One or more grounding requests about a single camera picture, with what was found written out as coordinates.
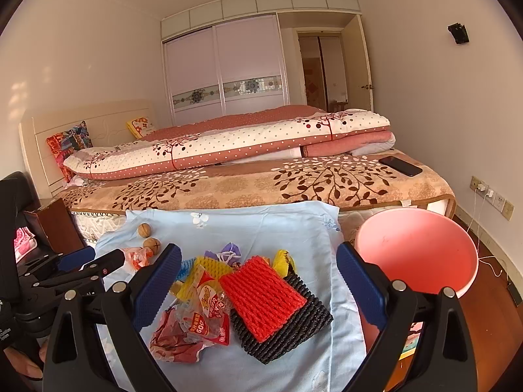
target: pink plastic basin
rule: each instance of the pink plastic basin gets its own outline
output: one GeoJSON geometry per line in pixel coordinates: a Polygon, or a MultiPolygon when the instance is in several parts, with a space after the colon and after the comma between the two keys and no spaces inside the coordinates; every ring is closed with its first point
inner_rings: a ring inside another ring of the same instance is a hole
{"type": "Polygon", "coordinates": [[[371,216],[359,229],[355,248],[390,280],[403,280],[419,292],[437,294],[450,286],[461,297],[478,273],[469,235],[426,209],[395,208],[371,216]]]}

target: wooden headboard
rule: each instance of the wooden headboard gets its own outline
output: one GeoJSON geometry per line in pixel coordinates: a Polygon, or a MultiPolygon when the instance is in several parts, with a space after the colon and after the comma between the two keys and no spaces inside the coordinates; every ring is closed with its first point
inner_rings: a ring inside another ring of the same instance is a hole
{"type": "Polygon", "coordinates": [[[93,146],[116,146],[135,140],[126,122],[141,116],[148,116],[155,123],[151,102],[125,100],[44,114],[25,112],[18,127],[20,142],[25,168],[32,178],[38,198],[50,199],[64,187],[62,172],[45,141],[48,137],[85,121],[93,146]]]}

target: baseboard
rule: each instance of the baseboard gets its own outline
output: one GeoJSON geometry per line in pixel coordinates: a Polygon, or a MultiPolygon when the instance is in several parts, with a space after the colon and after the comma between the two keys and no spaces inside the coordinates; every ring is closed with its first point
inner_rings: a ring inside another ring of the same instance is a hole
{"type": "MultiPolygon", "coordinates": [[[[456,216],[467,225],[469,225],[470,221],[472,221],[472,217],[459,205],[456,206],[456,216]]],[[[478,223],[476,220],[472,222],[470,229],[474,232],[474,234],[478,234],[478,223]]],[[[479,226],[479,239],[483,242],[487,249],[490,250],[490,253],[500,260],[499,263],[503,269],[506,270],[519,294],[523,296],[523,275],[516,268],[511,258],[509,258],[501,246],[497,244],[497,242],[490,236],[490,234],[488,234],[487,231],[483,229],[482,226],[479,226]]]]}

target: black phone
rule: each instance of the black phone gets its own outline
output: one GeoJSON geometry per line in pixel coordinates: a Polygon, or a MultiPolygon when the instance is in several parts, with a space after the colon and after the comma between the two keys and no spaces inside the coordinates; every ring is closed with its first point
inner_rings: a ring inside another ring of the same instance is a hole
{"type": "Polygon", "coordinates": [[[398,159],[394,156],[387,156],[378,160],[378,162],[383,163],[384,165],[387,165],[388,167],[391,167],[392,169],[395,169],[396,171],[401,172],[407,176],[415,176],[423,172],[423,169],[420,167],[416,167],[411,163],[405,162],[404,160],[398,159]]]}

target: silver bolt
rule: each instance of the silver bolt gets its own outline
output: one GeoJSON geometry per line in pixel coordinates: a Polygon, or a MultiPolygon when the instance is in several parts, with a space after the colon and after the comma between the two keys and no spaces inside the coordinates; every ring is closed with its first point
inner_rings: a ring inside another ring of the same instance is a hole
{"type": "Polygon", "coordinates": [[[448,298],[453,298],[456,296],[456,292],[451,287],[444,287],[443,288],[443,294],[448,298]]]}
{"type": "Polygon", "coordinates": [[[392,282],[392,287],[394,290],[397,290],[398,292],[404,292],[407,289],[407,285],[404,281],[401,280],[394,280],[392,282]]]}
{"type": "Polygon", "coordinates": [[[64,296],[66,301],[71,301],[76,296],[76,292],[74,290],[68,290],[67,292],[65,292],[64,296]]]}
{"type": "Polygon", "coordinates": [[[112,285],[112,291],[116,293],[123,292],[127,287],[127,284],[125,282],[116,282],[112,285]]]}

